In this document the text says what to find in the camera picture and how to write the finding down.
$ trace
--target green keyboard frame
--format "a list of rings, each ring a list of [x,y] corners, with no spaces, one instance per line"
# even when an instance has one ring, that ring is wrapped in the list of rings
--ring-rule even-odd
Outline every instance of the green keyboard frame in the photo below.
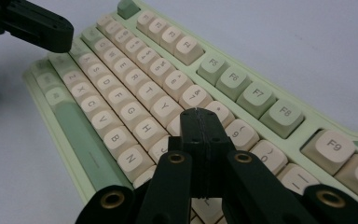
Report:
[[[280,89],[268,80],[262,78],[252,69],[246,67],[244,64],[226,55],[224,52],[202,40],[200,37],[192,34],[186,28],[182,27],[180,24],[177,24],[175,21],[170,20],[168,17],[160,14],[152,7],[149,7],[145,3],[138,0],[134,0],[133,3],[141,9],[135,15],[131,16],[127,20],[124,20],[117,14],[117,12],[114,12],[111,13],[112,17],[117,21],[121,22],[123,26],[133,32],[136,36],[140,37],[146,43],[147,46],[153,48],[158,54],[161,55],[161,57],[168,59],[172,63],[172,65],[175,66],[178,70],[181,70],[182,72],[187,74],[195,84],[198,84],[202,88],[204,88],[208,93],[211,94],[211,96],[215,100],[220,101],[221,103],[226,105],[232,111],[236,118],[245,120],[259,133],[261,139],[267,139],[276,147],[281,149],[285,153],[289,161],[296,164],[301,164],[304,169],[306,169],[308,172],[310,172],[310,174],[315,176],[320,182],[333,186],[337,189],[341,189],[349,193],[354,199],[358,201],[358,196],[356,194],[352,193],[345,186],[339,183],[335,178],[333,178],[326,171],[316,165],[313,161],[305,157],[300,151],[304,144],[308,142],[309,139],[316,132],[322,129],[328,129],[345,133],[347,137],[350,138],[356,145],[356,153],[358,153],[358,133],[352,132],[347,128],[340,126],[339,124],[335,123],[334,121],[319,113],[315,109],[311,108],[309,105],[305,105],[295,96],[289,94],[288,92]],[[126,6],[127,5],[119,5],[119,10],[124,10],[125,13],[128,12],[131,14],[131,9],[127,9]],[[153,11],[156,15],[160,16],[170,24],[180,28],[185,34],[195,37],[202,45],[206,53],[203,54],[200,58],[198,58],[195,62],[193,62],[190,66],[185,66],[184,64],[182,64],[169,52],[167,52],[161,46],[156,44],[153,40],[149,39],[142,32],[136,29],[137,18],[140,13],[142,13],[145,9]],[[218,91],[209,82],[197,75],[196,72],[200,67],[200,63],[206,57],[206,55],[211,52],[225,57],[228,64],[238,66],[239,68],[248,72],[252,81],[259,81],[271,88],[277,99],[286,99],[291,103],[295,104],[297,107],[301,108],[305,116],[305,120],[296,128],[296,130],[288,138],[280,138],[280,136],[278,136],[276,133],[266,127],[258,119],[255,119],[252,115],[248,114],[244,109],[236,105],[235,102],[231,101],[228,97],[226,97],[222,92]],[[86,174],[82,163],[76,156],[74,149],[71,146],[71,143],[65,137],[64,131],[62,130],[60,123],[56,119],[53,110],[49,106],[44,93],[41,91],[36,80],[34,79],[32,72],[30,70],[26,71],[23,75],[23,79],[31,95],[34,98],[35,104],[37,105],[39,112],[48,127],[51,138],[56,144],[56,147],[62,157],[63,162],[65,163],[69,174],[73,179],[74,184],[76,185],[81,199],[84,203],[88,202],[89,199],[96,192],[96,189],[93,187],[93,184],[89,180],[89,177]]]

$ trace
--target gray surface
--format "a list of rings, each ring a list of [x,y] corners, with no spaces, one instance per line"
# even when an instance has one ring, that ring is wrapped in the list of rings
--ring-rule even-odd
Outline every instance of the gray surface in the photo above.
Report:
[[[117,4],[32,2],[69,19],[77,33]],[[358,131],[358,1],[147,2]],[[21,80],[45,55],[0,35],[0,223],[74,223],[83,207]]]

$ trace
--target keyboard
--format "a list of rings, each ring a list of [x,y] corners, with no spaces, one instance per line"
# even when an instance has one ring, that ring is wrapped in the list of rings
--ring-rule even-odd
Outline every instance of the keyboard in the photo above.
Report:
[[[142,1],[122,1],[23,78],[86,203],[153,176],[179,114],[217,114],[236,149],[288,189],[323,183],[358,201],[358,133],[336,124]],[[225,223],[220,199],[193,199],[192,223]]]

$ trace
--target green spacebar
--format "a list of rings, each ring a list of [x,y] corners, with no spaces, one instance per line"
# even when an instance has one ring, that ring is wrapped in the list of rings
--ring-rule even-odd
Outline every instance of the green spacebar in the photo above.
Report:
[[[55,116],[95,190],[111,185],[132,189],[132,184],[77,104],[58,105]]]

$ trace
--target mechanical keyboard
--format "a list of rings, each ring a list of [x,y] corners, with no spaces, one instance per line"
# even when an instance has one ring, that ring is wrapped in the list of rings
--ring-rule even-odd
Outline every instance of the mechanical keyboard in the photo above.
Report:
[[[120,2],[23,78],[85,203],[151,178],[190,107],[215,112],[288,189],[324,183],[358,201],[358,133],[141,1]],[[225,223],[220,203],[193,199],[192,223]]]

